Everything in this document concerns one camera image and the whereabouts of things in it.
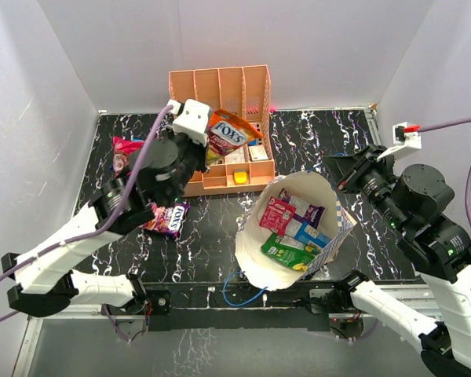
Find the green snack packet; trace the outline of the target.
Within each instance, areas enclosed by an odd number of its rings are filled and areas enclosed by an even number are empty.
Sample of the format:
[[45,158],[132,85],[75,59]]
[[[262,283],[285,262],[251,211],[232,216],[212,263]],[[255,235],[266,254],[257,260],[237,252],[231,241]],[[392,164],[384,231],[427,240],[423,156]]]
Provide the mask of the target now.
[[289,269],[305,272],[322,249],[273,233],[261,246],[261,251]]

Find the orange Fox's candy bag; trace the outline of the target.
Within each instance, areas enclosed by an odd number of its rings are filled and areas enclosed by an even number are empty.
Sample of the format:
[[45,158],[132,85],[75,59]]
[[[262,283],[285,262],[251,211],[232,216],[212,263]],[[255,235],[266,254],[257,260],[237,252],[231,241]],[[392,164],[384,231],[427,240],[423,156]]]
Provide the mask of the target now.
[[211,114],[207,131],[208,165],[216,163],[249,142],[264,137],[257,127],[224,109],[216,110]]

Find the blue checkered paper bag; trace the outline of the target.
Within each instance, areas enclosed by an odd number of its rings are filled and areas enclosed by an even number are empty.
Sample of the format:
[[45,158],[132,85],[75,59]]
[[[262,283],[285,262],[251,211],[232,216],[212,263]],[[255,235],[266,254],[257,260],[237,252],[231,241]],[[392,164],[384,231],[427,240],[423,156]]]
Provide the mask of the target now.
[[[312,205],[325,207],[317,230],[331,238],[331,241],[308,265],[305,272],[289,269],[261,251],[261,246],[273,232],[262,228],[259,222],[270,197],[278,198],[282,189]],[[294,238],[302,223],[304,222],[292,218],[284,236]],[[322,175],[300,171],[274,178],[260,194],[236,234],[235,256],[240,272],[260,291],[289,288],[296,281],[316,273],[327,264],[337,254],[355,224],[354,219],[338,201],[330,182]]]

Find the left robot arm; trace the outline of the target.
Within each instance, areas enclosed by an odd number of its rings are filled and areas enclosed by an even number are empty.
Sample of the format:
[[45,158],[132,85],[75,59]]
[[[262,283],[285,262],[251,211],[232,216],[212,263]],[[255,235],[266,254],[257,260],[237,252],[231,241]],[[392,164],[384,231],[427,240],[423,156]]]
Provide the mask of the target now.
[[148,300],[133,274],[100,276],[75,271],[99,248],[119,240],[154,218],[154,207],[172,207],[196,171],[207,169],[207,134],[165,130],[130,154],[120,173],[47,241],[24,254],[2,258],[15,284],[9,307],[48,317],[71,304],[110,305],[139,313]]

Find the purple Fox's candy bag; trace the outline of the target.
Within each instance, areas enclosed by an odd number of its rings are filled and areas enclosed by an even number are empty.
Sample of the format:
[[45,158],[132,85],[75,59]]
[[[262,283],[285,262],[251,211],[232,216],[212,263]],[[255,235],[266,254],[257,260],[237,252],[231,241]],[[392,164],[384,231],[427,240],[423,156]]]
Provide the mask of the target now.
[[183,228],[190,205],[186,202],[175,203],[172,207],[151,205],[154,218],[141,226],[144,231],[153,232],[177,239]]

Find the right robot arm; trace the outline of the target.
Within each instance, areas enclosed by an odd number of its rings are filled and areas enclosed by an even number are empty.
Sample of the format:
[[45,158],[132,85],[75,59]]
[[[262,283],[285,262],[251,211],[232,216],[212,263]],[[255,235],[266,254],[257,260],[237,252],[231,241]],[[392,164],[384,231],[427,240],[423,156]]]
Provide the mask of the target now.
[[338,191],[364,195],[401,235],[397,246],[428,285],[443,319],[417,312],[356,270],[335,282],[326,298],[393,329],[435,376],[471,376],[471,239],[444,215],[455,193],[436,168],[413,164],[396,176],[394,161],[376,145],[323,159]]

